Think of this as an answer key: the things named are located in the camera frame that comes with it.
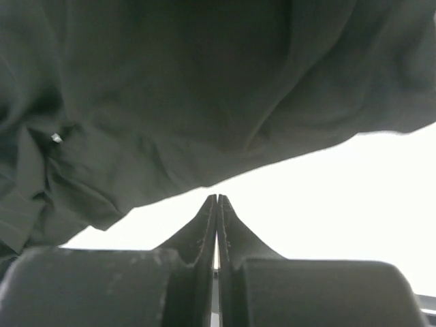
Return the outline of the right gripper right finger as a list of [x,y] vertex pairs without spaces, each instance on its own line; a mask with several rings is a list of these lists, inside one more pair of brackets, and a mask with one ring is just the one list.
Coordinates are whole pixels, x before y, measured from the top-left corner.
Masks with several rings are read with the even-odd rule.
[[217,203],[223,326],[426,326],[406,278],[374,261],[291,260]]

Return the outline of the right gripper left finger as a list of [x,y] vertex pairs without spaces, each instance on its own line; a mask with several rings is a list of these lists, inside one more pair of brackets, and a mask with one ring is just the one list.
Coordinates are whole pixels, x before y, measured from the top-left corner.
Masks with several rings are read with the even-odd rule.
[[1,282],[9,327],[209,326],[217,200],[150,251],[24,252]]

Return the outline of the black t shirt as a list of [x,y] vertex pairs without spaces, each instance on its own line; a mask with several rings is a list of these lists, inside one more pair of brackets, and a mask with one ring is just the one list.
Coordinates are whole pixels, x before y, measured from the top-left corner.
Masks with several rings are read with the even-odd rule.
[[2,1],[1,260],[435,122],[434,1]]

